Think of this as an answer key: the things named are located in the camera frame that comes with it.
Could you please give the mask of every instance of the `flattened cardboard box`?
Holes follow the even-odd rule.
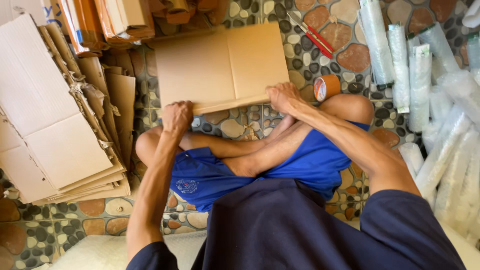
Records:
[[[201,114],[266,102],[266,86],[289,80],[277,23],[221,27],[151,46],[162,107],[188,99]]]
[[[27,147],[23,156],[29,155],[22,158],[20,153],[9,153],[2,155],[0,162],[7,175],[15,175],[24,169],[10,159],[29,159],[43,174],[41,178],[12,178],[16,185],[25,185],[21,192],[26,201],[38,199],[27,194],[37,191],[45,180],[55,190],[112,168],[30,15],[0,26],[0,38],[4,40],[0,44],[0,62],[4,63],[0,67],[0,107],[23,142],[20,147]],[[4,148],[3,154],[18,146]],[[45,192],[42,197],[52,193]]]

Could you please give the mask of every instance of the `tile floor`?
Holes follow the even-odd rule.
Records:
[[[381,1],[381,5],[388,23],[401,21],[409,31],[418,32],[433,21],[441,22],[458,64],[467,68],[466,34],[473,30],[461,25],[461,17],[471,2],[386,0]],[[336,74],[343,93],[364,95],[372,101],[375,119],[370,131],[374,136],[392,148],[405,142],[422,145],[421,137],[406,127],[406,116],[398,115],[393,108],[391,89],[379,90],[371,82],[368,49],[359,31],[357,8],[357,0],[237,0],[231,1],[225,14],[210,12],[206,17],[197,17],[196,25],[190,25],[189,29],[219,23],[240,27],[279,21],[290,78],[307,101],[315,103],[312,94],[315,77]],[[335,49],[334,59],[319,55],[319,50],[289,21],[286,11],[295,11],[316,27]],[[335,18],[338,24],[330,22]],[[164,25],[159,29],[165,34],[184,31],[179,27],[167,29]],[[131,52],[131,58],[137,77],[136,139],[142,132],[161,124],[156,113],[160,101],[153,51],[143,45]],[[281,118],[268,104],[256,104],[197,116],[192,130],[237,140],[261,139],[268,136]],[[131,164],[134,177],[141,179],[146,167],[134,151]],[[369,197],[368,176],[356,164],[341,175],[343,183],[326,209],[341,220],[358,219]],[[11,184],[1,170],[0,176],[3,192]],[[52,262],[86,235],[125,235],[133,203],[132,197],[121,197],[37,207],[15,199],[0,199],[0,270],[32,269]],[[162,231],[169,234],[204,230],[206,218],[207,214],[197,212],[194,205],[170,191]]]

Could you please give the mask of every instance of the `navy shorts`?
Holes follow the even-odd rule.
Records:
[[[368,131],[367,124],[351,122]],[[293,155],[282,164],[258,177],[236,176],[209,147],[184,151],[175,157],[170,188],[198,211],[207,212],[213,201],[254,181],[272,178],[293,178],[330,200],[342,184],[340,171],[351,160],[317,130],[305,137]]]

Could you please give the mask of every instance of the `blue shirt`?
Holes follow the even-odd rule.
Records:
[[[192,269],[465,269],[429,204],[398,190],[373,194],[358,231],[292,179],[257,181],[217,199]],[[176,269],[163,242],[127,270]]]

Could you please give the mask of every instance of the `person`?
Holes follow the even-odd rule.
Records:
[[[128,224],[128,270],[177,268],[159,229],[169,188],[209,212],[195,270],[465,268],[404,161],[366,132],[368,99],[341,94],[318,109],[291,83],[266,92],[286,116],[265,139],[187,133],[189,101],[166,106],[163,128],[138,138],[148,169]],[[360,230],[324,209],[351,160],[370,179]]]

